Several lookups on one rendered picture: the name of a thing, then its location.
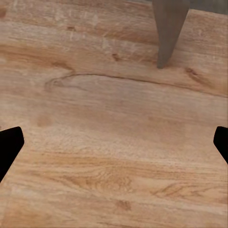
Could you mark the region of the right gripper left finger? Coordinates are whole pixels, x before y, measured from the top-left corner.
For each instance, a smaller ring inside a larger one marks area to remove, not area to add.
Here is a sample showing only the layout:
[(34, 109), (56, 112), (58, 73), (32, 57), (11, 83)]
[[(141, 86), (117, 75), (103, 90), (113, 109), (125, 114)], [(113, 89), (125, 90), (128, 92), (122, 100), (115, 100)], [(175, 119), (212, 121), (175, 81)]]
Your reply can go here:
[(22, 129), (17, 126), (0, 132), (0, 182), (24, 145)]

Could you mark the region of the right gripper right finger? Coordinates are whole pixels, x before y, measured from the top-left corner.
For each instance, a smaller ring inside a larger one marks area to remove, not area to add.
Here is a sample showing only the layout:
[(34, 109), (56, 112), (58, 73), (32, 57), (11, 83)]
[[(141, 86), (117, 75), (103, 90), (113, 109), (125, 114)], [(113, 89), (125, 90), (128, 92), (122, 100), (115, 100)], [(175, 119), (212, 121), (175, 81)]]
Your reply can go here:
[(213, 143), (228, 164), (228, 128), (217, 127)]

